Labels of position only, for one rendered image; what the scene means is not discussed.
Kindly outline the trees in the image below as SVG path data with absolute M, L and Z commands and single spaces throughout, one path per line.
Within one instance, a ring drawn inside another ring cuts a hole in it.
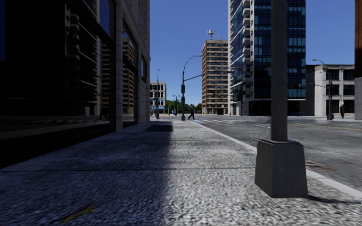
M 166 101 L 166 107 L 165 107 L 165 110 L 167 113 L 169 114 L 173 114 L 174 113 L 174 104 L 175 104 L 175 101 L 173 100 L 167 100 Z M 194 113 L 197 114 L 202 114 L 202 107 L 201 107 L 201 104 L 198 104 L 194 107 Z M 178 112 L 179 115 L 182 115 L 182 104 L 181 104 L 181 101 L 179 101 L 179 112 Z M 185 104 L 184 105 L 184 114 L 190 114 L 190 105 L 189 104 Z

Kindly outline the grey stone building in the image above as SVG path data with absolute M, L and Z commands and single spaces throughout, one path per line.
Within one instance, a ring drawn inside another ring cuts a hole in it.
M 150 113 L 153 115 L 158 109 L 160 114 L 166 109 L 166 83 L 162 81 L 152 81 L 150 83 Z

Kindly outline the grey street lamp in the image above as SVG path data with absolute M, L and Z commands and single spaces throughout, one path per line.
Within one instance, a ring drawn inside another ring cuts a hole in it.
M 160 69 L 158 69 L 158 71 L 157 71 L 157 92 L 156 92 L 156 94 L 157 94 L 157 100 L 156 100 L 156 119 L 160 119 L 160 117 L 159 117 L 159 77 L 158 77 L 158 75 L 159 75 L 159 71 L 160 71 Z

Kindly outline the brown striped concrete building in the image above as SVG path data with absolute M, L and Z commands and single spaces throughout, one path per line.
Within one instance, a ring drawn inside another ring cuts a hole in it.
M 202 112 L 224 115 L 228 103 L 228 42 L 210 39 L 202 47 Z

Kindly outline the glass tower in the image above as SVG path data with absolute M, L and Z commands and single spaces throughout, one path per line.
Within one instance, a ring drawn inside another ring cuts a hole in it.
M 306 2 L 287 0 L 288 114 L 305 102 Z M 271 114 L 272 0 L 228 0 L 232 115 Z

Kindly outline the grey pole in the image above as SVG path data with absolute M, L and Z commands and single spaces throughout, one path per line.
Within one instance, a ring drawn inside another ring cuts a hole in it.
M 307 197 L 304 147 L 288 139 L 287 0 L 271 0 L 270 139 L 257 143 L 255 184 L 271 198 Z

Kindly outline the pale concrete building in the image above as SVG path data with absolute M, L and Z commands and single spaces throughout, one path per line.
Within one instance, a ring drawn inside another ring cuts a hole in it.
M 340 117 L 341 105 L 346 115 L 354 115 L 354 65 L 307 65 L 302 87 L 309 115 Z

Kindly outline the red brick building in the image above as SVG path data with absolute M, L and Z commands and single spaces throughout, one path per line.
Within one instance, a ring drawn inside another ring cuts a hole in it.
M 362 0 L 355 3 L 355 29 L 354 29 L 354 108 L 355 119 L 362 120 Z

